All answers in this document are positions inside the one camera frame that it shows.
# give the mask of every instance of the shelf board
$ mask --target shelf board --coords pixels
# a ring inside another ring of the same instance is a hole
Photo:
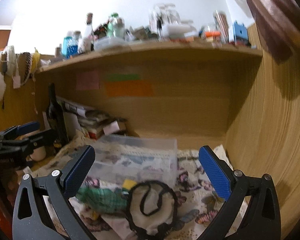
[[[247,58],[260,58],[262,51],[230,44],[212,44],[209,42],[177,43],[171,41],[145,41],[129,45],[98,50],[80,55],[47,67],[38,72],[59,72],[82,67],[94,67],[101,64],[133,64],[145,61],[240,61]]]

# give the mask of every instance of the blue gripper pad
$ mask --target blue gripper pad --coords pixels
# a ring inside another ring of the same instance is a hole
[[[96,158],[95,151],[90,145],[81,147],[74,153],[74,159],[62,169],[60,177],[60,185],[65,198],[71,198],[77,194]]]
[[[234,185],[232,169],[225,161],[220,160],[209,146],[200,148],[199,161],[218,196],[227,201]]]

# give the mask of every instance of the white wall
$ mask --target white wall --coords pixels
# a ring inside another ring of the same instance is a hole
[[[226,3],[231,15],[231,21],[228,19],[228,22],[238,21],[239,24],[243,23],[246,27],[254,23],[247,0],[226,0]]]
[[[148,10],[159,2],[175,3],[181,18],[192,19],[197,29],[213,21],[216,9],[230,19],[226,0],[0,0],[0,25],[11,25],[16,17],[9,43],[18,52],[32,52],[36,46],[40,53],[53,54],[67,30],[83,30],[88,12],[94,14],[94,26],[115,11],[126,26],[136,28],[148,25]]]

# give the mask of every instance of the brown cloth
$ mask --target brown cloth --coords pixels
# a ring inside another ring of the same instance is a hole
[[[295,0],[247,0],[263,49],[277,62],[300,48],[300,8]]]

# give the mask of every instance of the metal screw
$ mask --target metal screw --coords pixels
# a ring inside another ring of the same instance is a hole
[[[239,171],[239,170],[235,170],[234,171],[234,174],[237,176],[237,177],[241,177],[243,175],[242,171]]]
[[[271,180],[271,176],[269,174],[265,174],[265,179],[266,180]]]
[[[27,173],[27,174],[23,175],[22,178],[23,178],[24,180],[29,179],[29,178],[30,178],[30,175]]]
[[[54,170],[52,173],[51,173],[51,175],[53,176],[53,177],[56,177],[56,176],[58,176],[60,174],[60,171],[58,171],[58,170]]]

